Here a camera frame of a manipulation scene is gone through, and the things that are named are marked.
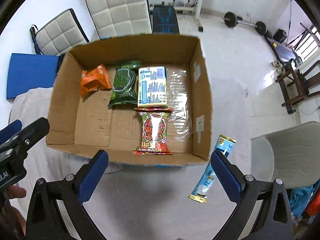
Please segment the person left hand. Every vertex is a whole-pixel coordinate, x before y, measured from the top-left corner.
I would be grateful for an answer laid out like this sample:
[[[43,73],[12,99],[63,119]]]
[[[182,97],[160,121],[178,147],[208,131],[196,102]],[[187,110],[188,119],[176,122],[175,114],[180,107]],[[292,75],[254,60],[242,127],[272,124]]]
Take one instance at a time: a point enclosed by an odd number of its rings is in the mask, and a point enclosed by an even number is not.
[[[24,198],[24,188],[12,185],[1,192],[1,239],[25,239],[26,221],[11,199]]]

